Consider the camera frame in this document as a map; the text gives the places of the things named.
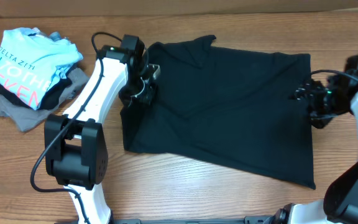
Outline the black t-shirt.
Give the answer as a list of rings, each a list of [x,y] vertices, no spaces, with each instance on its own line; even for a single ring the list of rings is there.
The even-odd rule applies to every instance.
[[[151,105],[121,110],[124,149],[171,153],[314,189],[308,104],[291,94],[310,54],[214,46],[215,37],[148,49],[160,66]]]

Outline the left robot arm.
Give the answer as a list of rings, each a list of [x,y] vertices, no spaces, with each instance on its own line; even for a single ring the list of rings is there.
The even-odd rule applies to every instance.
[[[125,109],[152,104],[159,65],[149,63],[147,47],[137,36],[124,35],[118,47],[96,49],[93,74],[75,102],[60,116],[51,114],[44,126],[45,150],[35,163],[30,183],[42,161],[47,174],[67,192],[78,223],[113,223],[102,181],[108,166],[103,123],[116,98]]]

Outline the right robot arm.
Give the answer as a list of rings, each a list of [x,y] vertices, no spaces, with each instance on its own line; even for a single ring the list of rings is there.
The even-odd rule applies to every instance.
[[[357,160],[328,187],[321,200],[290,203],[265,217],[266,224],[358,224],[358,54],[346,60],[343,71],[327,70],[327,84],[312,78],[291,95],[306,100],[312,126],[323,129],[337,116],[353,115],[357,128]]]

